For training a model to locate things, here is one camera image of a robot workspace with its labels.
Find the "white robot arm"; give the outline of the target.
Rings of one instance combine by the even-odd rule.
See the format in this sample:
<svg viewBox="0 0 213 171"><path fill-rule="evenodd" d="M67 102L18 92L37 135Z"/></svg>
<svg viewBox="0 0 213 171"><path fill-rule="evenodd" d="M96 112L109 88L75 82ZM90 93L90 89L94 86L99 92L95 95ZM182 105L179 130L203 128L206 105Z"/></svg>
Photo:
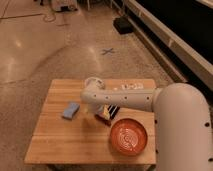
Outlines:
<svg viewBox="0 0 213 171"><path fill-rule="evenodd" d="M152 112L156 124L156 171L213 171L213 132L204 95L185 83L164 88L103 90L91 83L81 93L90 104Z"/></svg>

